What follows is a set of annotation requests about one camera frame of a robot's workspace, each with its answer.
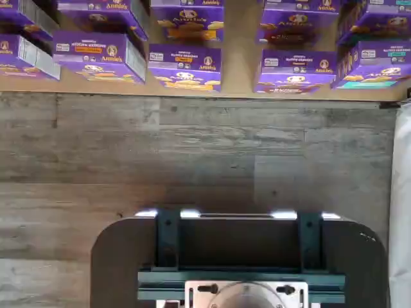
annie's logo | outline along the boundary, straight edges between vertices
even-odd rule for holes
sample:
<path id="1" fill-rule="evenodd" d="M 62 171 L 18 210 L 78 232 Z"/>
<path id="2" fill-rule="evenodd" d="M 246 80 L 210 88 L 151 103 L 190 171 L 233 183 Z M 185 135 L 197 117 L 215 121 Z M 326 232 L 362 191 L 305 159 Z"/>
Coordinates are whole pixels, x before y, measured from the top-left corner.
<path id="1" fill-rule="evenodd" d="M 174 18 L 174 21 L 207 21 L 207 19 L 205 18 L 197 18 L 198 14 L 193 10 L 183 10 L 179 13 L 179 15 L 181 16 L 181 18 Z"/>
<path id="2" fill-rule="evenodd" d="M 117 53 L 118 53 L 118 48 L 115 45 L 109 45 L 107 47 L 107 54 L 109 56 L 103 56 L 101 59 L 103 61 L 122 62 L 123 59 L 120 56 L 116 56 Z"/>
<path id="3" fill-rule="evenodd" d="M 121 9 L 121 10 L 127 10 L 128 6 L 123 2 L 123 0 L 112 0 L 112 4 L 107 4 L 107 8 L 116 8 L 116 9 Z"/>
<path id="4" fill-rule="evenodd" d="M 9 54 L 12 55 L 13 51 L 8 50 L 9 46 L 8 46 L 8 42 L 6 40 L 0 42 L 0 53 L 1 54 Z"/>
<path id="5" fill-rule="evenodd" d="M 320 69 L 316 69 L 315 72 L 316 73 L 332 73 L 333 70 L 329 69 L 329 62 L 328 60 L 321 60 L 320 61 Z"/>
<path id="6" fill-rule="evenodd" d="M 217 68 L 213 65 L 213 58 L 211 58 L 210 56 L 207 56 L 204 58 L 204 65 L 200 66 L 200 69 L 204 69 L 207 71 L 215 71 L 217 70 Z"/>
<path id="7" fill-rule="evenodd" d="M 319 6 L 320 11 L 335 11 L 335 8 L 331 6 L 332 0 L 322 0 L 322 5 Z"/>

white fabric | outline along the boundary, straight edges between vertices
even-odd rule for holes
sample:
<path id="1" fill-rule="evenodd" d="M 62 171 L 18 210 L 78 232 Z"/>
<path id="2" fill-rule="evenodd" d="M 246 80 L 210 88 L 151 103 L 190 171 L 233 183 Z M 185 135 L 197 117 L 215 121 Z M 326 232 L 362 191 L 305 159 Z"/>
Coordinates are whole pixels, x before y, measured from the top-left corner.
<path id="1" fill-rule="evenodd" d="M 391 307 L 411 307 L 411 104 L 398 111 L 394 137 L 389 275 Z"/>

wood grain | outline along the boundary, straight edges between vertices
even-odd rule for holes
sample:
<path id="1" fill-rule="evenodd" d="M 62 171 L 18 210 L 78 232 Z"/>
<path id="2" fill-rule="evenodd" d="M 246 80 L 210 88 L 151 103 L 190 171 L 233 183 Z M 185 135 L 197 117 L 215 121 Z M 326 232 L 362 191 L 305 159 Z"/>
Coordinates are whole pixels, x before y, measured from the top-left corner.
<path id="1" fill-rule="evenodd" d="M 386 241 L 395 110 L 300 104 L 0 93 L 0 306 L 88 307 L 96 237 L 145 207 L 336 211 Z"/>

orange label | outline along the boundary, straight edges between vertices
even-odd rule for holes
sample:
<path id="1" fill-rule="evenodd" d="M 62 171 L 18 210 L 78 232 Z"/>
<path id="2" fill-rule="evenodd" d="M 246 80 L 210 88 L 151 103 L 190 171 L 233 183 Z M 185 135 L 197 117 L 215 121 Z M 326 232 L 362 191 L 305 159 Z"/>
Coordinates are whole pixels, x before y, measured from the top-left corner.
<path id="1" fill-rule="evenodd" d="M 201 90 L 201 91 L 212 91 L 212 85 L 186 85 L 183 83 L 172 83 L 166 82 L 165 86 L 168 88 L 176 88 L 176 89 L 191 89 L 191 90 Z"/>
<path id="2" fill-rule="evenodd" d="M 187 58 L 185 56 L 176 56 L 175 61 L 176 62 L 190 62 L 191 63 L 193 61 L 193 59 L 192 58 Z"/>
<path id="3" fill-rule="evenodd" d="M 74 49 L 77 53 L 102 53 L 102 48 L 99 47 L 85 47 L 85 46 L 76 46 Z"/>

snack box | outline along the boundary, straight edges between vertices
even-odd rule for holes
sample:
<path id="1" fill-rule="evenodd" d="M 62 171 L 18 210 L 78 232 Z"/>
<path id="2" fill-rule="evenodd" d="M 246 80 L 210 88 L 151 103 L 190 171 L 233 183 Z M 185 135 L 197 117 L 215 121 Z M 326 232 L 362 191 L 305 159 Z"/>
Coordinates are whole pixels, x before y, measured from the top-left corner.
<path id="1" fill-rule="evenodd" d="M 221 91 L 221 49 L 150 44 L 148 68 L 168 88 Z"/>
<path id="2" fill-rule="evenodd" d="M 146 80 L 146 60 L 125 34 L 58 31 L 53 58 L 88 80 Z"/>
<path id="3" fill-rule="evenodd" d="M 260 42 L 313 42 L 337 20 L 340 0 L 265 0 L 258 31 Z"/>
<path id="4" fill-rule="evenodd" d="M 16 26 L 33 38 L 53 41 L 58 24 L 32 0 L 0 0 L 0 25 Z"/>
<path id="5" fill-rule="evenodd" d="M 0 75 L 60 80 L 60 66 L 22 36 L 0 34 Z"/>
<path id="6" fill-rule="evenodd" d="M 363 0 L 340 21 L 338 44 L 355 45 L 359 40 L 400 38 L 411 35 L 411 2 Z"/>
<path id="7" fill-rule="evenodd" d="M 338 63 L 338 89 L 381 89 L 411 78 L 411 42 L 361 41 Z"/>
<path id="8" fill-rule="evenodd" d="M 337 58 L 328 51 L 263 50 L 256 76 L 257 93 L 301 94 L 335 79 Z"/>
<path id="9" fill-rule="evenodd" d="M 141 40 L 148 40 L 150 18 L 140 0 L 58 0 L 57 5 L 81 26 L 106 32 L 128 28 Z"/>
<path id="10" fill-rule="evenodd" d="M 223 40 L 223 0 L 152 0 L 151 8 L 169 39 Z"/>

